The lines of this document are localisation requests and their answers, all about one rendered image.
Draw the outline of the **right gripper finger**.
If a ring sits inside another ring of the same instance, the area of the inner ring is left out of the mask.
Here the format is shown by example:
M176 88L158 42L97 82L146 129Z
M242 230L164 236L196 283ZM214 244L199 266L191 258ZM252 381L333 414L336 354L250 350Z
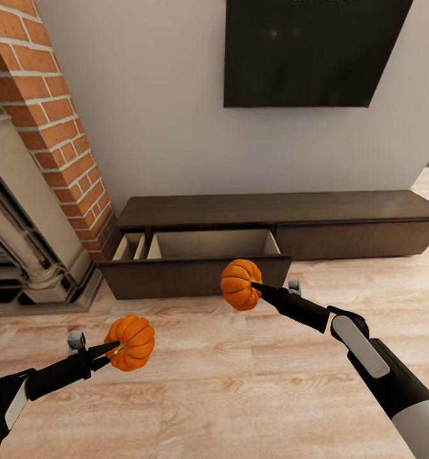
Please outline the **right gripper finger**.
M281 288L274 288L272 286L267 286L258 283L251 283L251 286L259 290L260 292L264 293L264 295L273 298L273 300L279 297L279 293L281 291Z
M275 300L273 300L273 298L270 298L270 297L264 295L264 293L262 293L261 298L263 298L265 301L271 303L273 306L275 306L276 301L278 299L278 297L277 297Z

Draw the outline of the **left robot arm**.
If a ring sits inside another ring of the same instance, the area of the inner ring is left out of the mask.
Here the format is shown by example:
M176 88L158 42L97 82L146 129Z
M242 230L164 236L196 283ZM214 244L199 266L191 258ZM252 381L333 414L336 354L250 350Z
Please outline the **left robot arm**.
M94 372L111 362L104 354L120 345L119 341L85 348L85 335L73 331L67 338L67 359L39 371L35 368L0 378L0 446L10 433L28 399L35 401Z

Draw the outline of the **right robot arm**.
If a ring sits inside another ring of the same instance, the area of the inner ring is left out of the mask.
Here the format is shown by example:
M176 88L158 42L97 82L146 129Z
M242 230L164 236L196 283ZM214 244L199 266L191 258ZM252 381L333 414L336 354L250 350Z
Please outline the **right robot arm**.
M381 340L370 339L365 318L334 306L315 304L301 296L300 280L288 287L251 286L283 315L325 332L330 314L331 335L348 348L347 357L389 416L416 459L429 459L429 389Z

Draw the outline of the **pumpkin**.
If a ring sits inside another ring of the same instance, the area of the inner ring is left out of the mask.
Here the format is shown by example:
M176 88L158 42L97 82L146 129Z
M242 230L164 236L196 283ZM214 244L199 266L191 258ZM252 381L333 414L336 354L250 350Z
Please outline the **pumpkin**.
M263 284L260 269L248 259L236 259L223 270L220 287L224 299L236 310L253 309L262 292L251 283Z
M118 319L110 327L104 344L119 341L120 345L104 355L123 372L143 367L155 345L155 331L146 318L129 315Z

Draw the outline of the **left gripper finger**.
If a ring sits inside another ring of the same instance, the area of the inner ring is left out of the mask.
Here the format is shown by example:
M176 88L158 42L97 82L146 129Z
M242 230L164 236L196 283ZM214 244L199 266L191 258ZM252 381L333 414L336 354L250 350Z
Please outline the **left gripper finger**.
M101 367L104 367L106 364L110 363L111 359L107 358L105 355L100 356L99 358L93 359L91 361L91 370L94 372L99 370Z
M119 341L116 342L109 342L107 344L102 344L100 346L89 347L88 351L86 351L86 358L87 358L87 366L91 366L91 361L93 359L99 358L100 356L104 356L105 353L116 348L120 345Z

